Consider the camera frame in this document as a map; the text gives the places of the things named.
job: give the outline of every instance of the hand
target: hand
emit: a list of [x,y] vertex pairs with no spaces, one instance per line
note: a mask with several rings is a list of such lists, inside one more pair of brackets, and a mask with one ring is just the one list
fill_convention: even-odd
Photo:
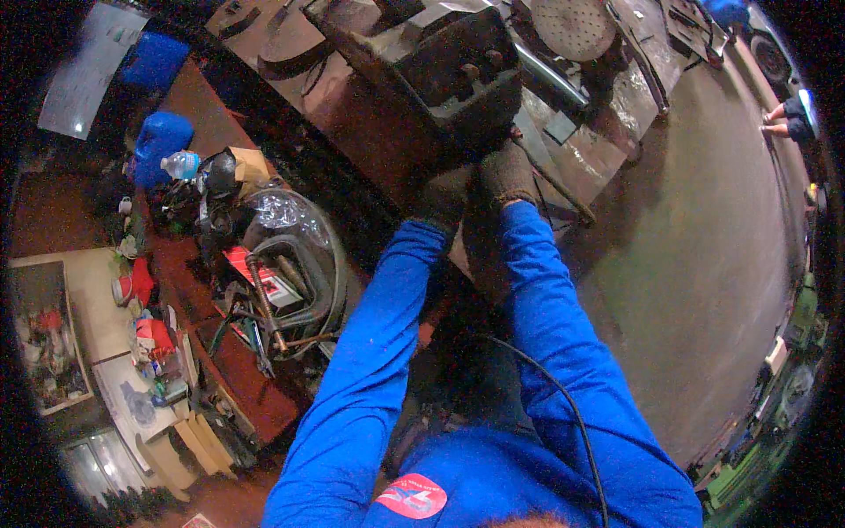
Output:
[[525,151],[511,139],[481,162],[481,184],[501,209],[515,200],[537,205],[537,185]]
[[438,227],[446,233],[448,240],[453,239],[464,215],[466,185],[474,170],[475,166],[464,165],[428,180],[411,220]]

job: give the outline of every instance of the blue long sleeve shirt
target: blue long sleeve shirt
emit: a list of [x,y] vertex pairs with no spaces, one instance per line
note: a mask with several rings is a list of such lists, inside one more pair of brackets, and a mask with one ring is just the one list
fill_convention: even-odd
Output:
[[[537,209],[501,215],[514,345],[571,393],[587,426],[611,525],[701,526],[689,478],[657,444],[618,363],[595,335]],[[443,232],[402,224],[350,317],[304,416],[262,526],[479,526],[552,512],[600,526],[586,451],[564,397],[521,365],[522,399],[542,443],[489,427],[431,437],[374,502],[373,486],[405,397],[408,362]]]

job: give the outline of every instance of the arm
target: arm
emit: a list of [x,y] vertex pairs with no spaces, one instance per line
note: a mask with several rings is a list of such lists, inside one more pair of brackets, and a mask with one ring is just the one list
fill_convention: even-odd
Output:
[[262,526],[359,525],[405,398],[439,229],[402,224],[350,317],[264,507]]
[[[644,525],[701,525],[690,480],[657,444],[618,363],[578,304],[569,271],[537,208],[517,202],[501,214],[508,308],[515,345],[572,395],[587,432],[611,512]],[[521,365],[523,404],[547,448],[592,484],[581,435],[564,397]]]

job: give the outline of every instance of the red label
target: red label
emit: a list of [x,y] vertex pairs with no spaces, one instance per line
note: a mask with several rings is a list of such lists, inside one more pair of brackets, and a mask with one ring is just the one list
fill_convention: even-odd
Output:
[[426,519],[446,505],[443,488],[417,473],[400,476],[375,502],[411,519]]

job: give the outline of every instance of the blue container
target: blue container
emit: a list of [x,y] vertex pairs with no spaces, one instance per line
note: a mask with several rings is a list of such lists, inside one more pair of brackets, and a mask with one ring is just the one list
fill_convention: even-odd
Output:
[[132,170],[135,185],[151,188],[157,183],[171,181],[170,175],[161,168],[161,158],[187,149],[193,136],[194,127],[182,116],[156,112],[147,117],[135,142]]
[[124,83],[166,92],[187,55],[188,47],[182,42],[145,31],[124,60],[120,78]]

